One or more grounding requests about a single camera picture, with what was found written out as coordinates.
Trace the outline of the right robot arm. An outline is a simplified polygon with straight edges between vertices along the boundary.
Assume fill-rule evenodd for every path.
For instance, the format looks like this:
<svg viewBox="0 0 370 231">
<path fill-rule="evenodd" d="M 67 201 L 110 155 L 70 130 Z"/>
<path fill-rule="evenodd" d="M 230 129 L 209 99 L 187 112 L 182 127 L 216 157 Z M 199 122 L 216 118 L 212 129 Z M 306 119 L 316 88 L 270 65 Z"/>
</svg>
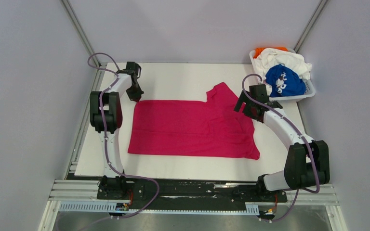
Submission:
<svg viewBox="0 0 370 231">
<path fill-rule="evenodd" d="M 245 116 L 265 124 L 287 149 L 282 171 L 262 175 L 256 187 L 257 197 L 268 201 L 279 190 L 305 190 L 318 193 L 330 181 L 329 147 L 325 141 L 316 141 L 287 117 L 283 106 L 271 101 L 266 87 L 252 85 L 243 89 L 234 108 Z"/>
</svg>

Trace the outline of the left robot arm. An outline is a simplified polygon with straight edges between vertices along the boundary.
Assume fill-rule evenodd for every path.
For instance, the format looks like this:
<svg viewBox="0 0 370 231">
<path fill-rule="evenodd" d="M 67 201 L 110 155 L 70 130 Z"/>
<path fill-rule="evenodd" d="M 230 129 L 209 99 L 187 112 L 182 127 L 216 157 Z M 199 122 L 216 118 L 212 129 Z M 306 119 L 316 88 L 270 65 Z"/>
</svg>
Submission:
<svg viewBox="0 0 370 231">
<path fill-rule="evenodd" d="M 119 153 L 119 129 L 123 122 L 120 99 L 127 94 L 130 101 L 140 101 L 144 93 L 138 83 L 141 70 L 138 63 L 127 62 L 125 69 L 117 71 L 108 87 L 90 93 L 90 124 L 100 137 L 104 160 L 99 191 L 110 192 L 117 199 L 128 194 Z"/>
</svg>

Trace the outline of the pink t-shirt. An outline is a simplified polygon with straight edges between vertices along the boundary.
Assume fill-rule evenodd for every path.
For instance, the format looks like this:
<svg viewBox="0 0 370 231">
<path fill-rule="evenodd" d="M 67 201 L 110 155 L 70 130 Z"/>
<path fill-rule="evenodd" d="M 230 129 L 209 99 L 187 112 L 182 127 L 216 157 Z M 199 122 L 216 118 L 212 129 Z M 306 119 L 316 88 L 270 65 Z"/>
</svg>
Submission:
<svg viewBox="0 0 370 231">
<path fill-rule="evenodd" d="M 253 121 L 234 111 L 236 94 L 221 82 L 206 96 L 204 102 L 138 102 L 128 153 L 258 160 Z"/>
</svg>

